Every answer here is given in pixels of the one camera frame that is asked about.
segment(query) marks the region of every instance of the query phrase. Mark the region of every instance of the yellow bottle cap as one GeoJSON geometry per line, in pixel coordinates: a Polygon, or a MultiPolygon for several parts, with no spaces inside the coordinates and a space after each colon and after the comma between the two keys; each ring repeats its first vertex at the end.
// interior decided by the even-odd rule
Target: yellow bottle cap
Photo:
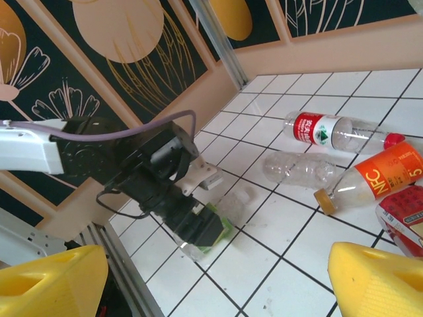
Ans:
{"type": "Polygon", "coordinates": [[[332,200],[330,200],[325,190],[318,190],[315,192],[315,198],[326,216],[332,215],[336,211],[335,205],[332,200]]]}

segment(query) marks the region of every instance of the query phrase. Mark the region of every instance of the orange bottle label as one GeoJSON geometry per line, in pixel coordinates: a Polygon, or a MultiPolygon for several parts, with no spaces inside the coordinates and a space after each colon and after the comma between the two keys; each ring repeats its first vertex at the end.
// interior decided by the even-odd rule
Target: orange bottle label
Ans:
{"type": "Polygon", "coordinates": [[[423,177],[423,158],[406,141],[355,165],[375,199],[397,191],[423,177]]]}

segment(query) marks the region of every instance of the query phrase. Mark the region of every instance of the red carton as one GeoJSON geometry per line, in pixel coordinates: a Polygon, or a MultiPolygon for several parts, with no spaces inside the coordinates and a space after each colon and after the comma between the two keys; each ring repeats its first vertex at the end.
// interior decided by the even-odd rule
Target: red carton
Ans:
{"type": "Polygon", "coordinates": [[[376,215],[406,256],[423,257],[423,187],[411,186],[386,197],[376,215]]]}

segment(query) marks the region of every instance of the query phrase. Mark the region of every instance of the green object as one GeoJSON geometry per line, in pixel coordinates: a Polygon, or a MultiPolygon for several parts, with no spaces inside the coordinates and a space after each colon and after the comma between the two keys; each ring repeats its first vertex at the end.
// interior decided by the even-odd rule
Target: green object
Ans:
{"type": "MultiPolygon", "coordinates": [[[[212,210],[214,213],[217,212],[216,206],[213,205],[212,203],[208,203],[206,205],[206,208],[212,210]]],[[[223,230],[221,234],[217,237],[216,241],[213,243],[213,246],[198,246],[197,247],[204,254],[208,253],[211,250],[211,248],[213,248],[216,244],[218,244],[220,241],[226,238],[233,229],[233,225],[229,222],[229,220],[227,220],[227,218],[222,217],[220,218],[220,220],[222,222],[223,230]]]]}

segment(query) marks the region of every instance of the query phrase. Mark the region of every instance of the red bottle cap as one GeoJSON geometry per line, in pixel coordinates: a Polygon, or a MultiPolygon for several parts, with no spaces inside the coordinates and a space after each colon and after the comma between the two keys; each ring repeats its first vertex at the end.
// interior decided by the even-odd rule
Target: red bottle cap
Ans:
{"type": "Polygon", "coordinates": [[[383,148],[389,149],[390,147],[403,142],[405,140],[405,136],[399,133],[390,133],[386,136],[385,142],[383,144],[383,148]]]}

